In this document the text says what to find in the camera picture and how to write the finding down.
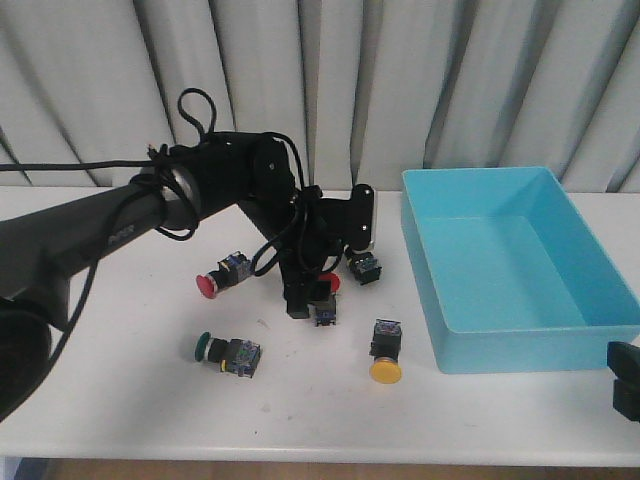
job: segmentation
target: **plastic container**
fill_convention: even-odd
[[[445,373],[606,367],[640,305],[544,167],[410,170],[402,227]]]

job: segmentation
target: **curtain fold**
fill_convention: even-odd
[[[545,165],[569,191],[640,192],[639,15],[640,0],[0,0],[0,163],[194,144],[176,101],[198,87],[218,130],[290,136],[325,189]],[[201,99],[184,105],[208,124]]]
[[[180,116],[177,108],[180,93],[188,87],[200,88],[212,97],[217,110],[217,130],[234,130],[209,3],[206,0],[136,0],[135,6],[175,141],[183,145],[198,143],[196,130]],[[206,102],[187,95],[183,105],[203,125],[209,125],[211,110]]]

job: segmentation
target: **cable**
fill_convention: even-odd
[[[278,261],[284,256],[284,253],[282,251],[277,251],[263,267],[261,267],[258,270],[256,270],[256,266],[258,265],[258,261],[260,260],[262,255],[264,255],[264,253],[270,247],[274,246],[276,244],[276,242],[279,242],[282,238],[284,238],[286,235],[288,235],[289,232],[291,232],[293,227],[296,225],[296,223],[298,223],[298,219],[300,218],[300,210],[301,210],[299,202],[300,202],[299,197],[296,197],[294,199],[293,217],[291,218],[291,221],[287,224],[287,226],[284,227],[280,231],[280,233],[278,233],[275,237],[273,237],[271,240],[269,240],[267,243],[265,243],[262,247],[260,247],[258,249],[258,251],[255,253],[255,255],[253,256],[253,258],[251,259],[250,269],[251,269],[251,273],[254,276],[256,276],[256,277],[263,276],[269,270],[271,270],[273,268],[273,266],[276,263],[278,263]]]
[[[209,130],[206,132],[204,131],[204,127],[202,126],[202,124],[191,115],[189,115],[182,106],[182,99],[189,93],[196,93],[201,97],[204,97],[204,99],[211,107],[211,123],[209,124]],[[198,131],[198,135],[200,135],[200,143],[205,141],[206,134],[213,133],[213,129],[216,125],[216,119],[218,117],[218,111],[216,110],[216,104],[214,103],[213,99],[204,90],[200,90],[199,88],[187,88],[186,90],[184,90],[178,97],[178,113],[180,113],[180,116],[191,125],[193,125]]]
[[[90,163],[12,163],[0,165],[0,172],[73,172],[78,170],[97,170],[116,167],[157,167],[178,164],[182,159],[168,158],[157,160],[108,160]]]
[[[273,138],[277,138],[278,140],[282,140],[287,145],[289,145],[289,148],[291,148],[291,151],[293,152],[293,157],[296,160],[296,168],[298,170],[298,180],[300,181],[300,189],[302,190],[305,187],[304,173],[302,171],[302,160],[300,160],[300,154],[298,153],[298,149],[296,148],[296,144],[293,143],[293,140],[291,140],[286,135],[283,135],[282,133],[264,132],[264,135],[269,135],[269,136],[271,136]]]
[[[305,203],[304,205],[304,216],[302,217],[302,226],[300,227],[300,235],[298,235],[298,240],[296,244],[296,255],[298,259],[298,263],[300,266],[307,272],[313,272],[312,268],[309,268],[307,263],[304,261],[302,257],[302,244],[304,243],[304,232],[307,230],[307,222],[309,221],[309,206]]]
[[[322,270],[322,271],[320,272],[320,274],[321,274],[321,275],[322,275],[322,274],[324,274],[324,273],[331,273],[331,272],[333,272],[333,271],[336,269],[336,267],[340,264],[340,260],[342,260],[342,255],[344,254],[344,248],[343,248],[343,246],[342,246],[342,239],[339,239],[339,240],[340,240],[340,250],[339,250],[338,255],[336,255],[335,260],[334,260],[334,261],[333,261],[333,263],[329,266],[329,268],[327,268],[326,270]]]
[[[60,340],[58,341],[58,344],[56,345],[56,348],[51,354],[51,357],[49,357],[49,360],[47,361],[47,365],[45,369],[38,376],[38,378],[31,385],[31,387],[26,392],[24,392],[20,397],[18,397],[13,402],[13,404],[4,411],[4,413],[0,414],[0,422],[2,422],[11,413],[13,413],[13,411],[15,411],[20,405],[22,405],[31,396],[31,394],[40,386],[40,384],[44,381],[44,379],[47,377],[47,375],[49,375],[49,373],[55,366],[56,362],[60,358],[60,354],[62,353],[62,350],[64,349],[69,338],[71,337],[71,333],[76,327],[76,324],[78,323],[78,319],[80,318],[80,315],[82,314],[82,311],[84,310],[84,307],[87,303],[87,299],[89,298],[89,293],[91,291],[91,287],[93,286],[93,281],[96,276],[96,271],[98,270],[98,263],[100,262],[100,258],[102,257],[102,254],[104,253],[104,251],[108,246],[109,235],[113,231],[124,209],[129,204],[147,196],[148,194],[149,194],[148,190],[141,190],[125,198],[122,202],[120,202],[120,204],[118,204],[118,206],[115,208],[113,213],[105,221],[105,229],[103,232],[101,248],[96,254],[96,258],[94,258],[91,265],[89,266],[89,271],[87,272],[87,276],[85,277],[84,285],[82,287],[82,291],[80,293],[78,302],[76,303],[76,307],[74,308],[73,314],[71,315],[69,321],[67,322],[67,325],[62,333],[62,336],[60,337]]]
[[[156,231],[161,233],[165,237],[168,237],[172,240],[177,241],[185,241],[189,240],[195,234],[196,230],[200,226],[200,217],[198,216],[198,212],[196,208],[193,206],[193,203],[187,195],[184,193],[184,190],[180,186],[180,184],[176,181],[175,177],[171,173],[170,170],[160,170],[156,169],[154,173],[141,173],[136,175],[131,179],[131,183],[135,183],[136,185],[140,185],[142,187],[151,188],[156,190],[159,194],[161,194],[161,190],[163,187],[171,190],[175,195],[180,199],[184,208],[187,210],[187,213],[191,217],[191,221],[189,225],[186,227],[187,233],[184,235],[176,235],[175,233],[170,232],[166,228],[156,227]]]

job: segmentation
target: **white table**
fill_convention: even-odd
[[[0,218],[95,191],[0,188]],[[640,195],[572,198],[640,292]],[[341,266],[334,327],[285,314],[277,268],[216,300],[200,295],[196,274],[263,242],[235,207],[188,242],[152,232],[116,252],[101,262],[54,371],[0,424],[0,455],[640,466],[640,424],[612,409],[606,369],[439,372],[399,211],[399,193],[379,194],[382,279],[361,287]],[[368,375],[376,318],[402,322],[404,376],[395,385]],[[196,363],[206,330],[262,344],[256,376]]]

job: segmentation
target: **robotic arm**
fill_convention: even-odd
[[[191,92],[203,94],[189,89],[183,95]],[[204,96],[215,120],[215,107]],[[371,248],[370,186],[356,185],[349,200],[322,198],[318,186],[304,185],[295,145],[287,137],[214,132],[214,121],[205,133],[179,107],[198,128],[198,145],[150,148],[150,166],[127,186],[0,222],[0,421],[53,367],[86,302],[98,261],[153,228],[184,240],[201,220],[237,204],[267,239],[252,260],[252,273],[260,276],[279,265],[287,313],[294,318],[308,318],[309,303],[328,294],[328,282],[319,277],[338,264],[345,249],[357,255]],[[299,187],[287,143],[297,160]],[[270,247],[275,255],[258,267]],[[330,257],[335,261],[325,270]],[[85,288],[69,317],[70,278],[86,268]],[[377,279],[379,268],[373,275]],[[51,328],[62,332],[53,353]]]

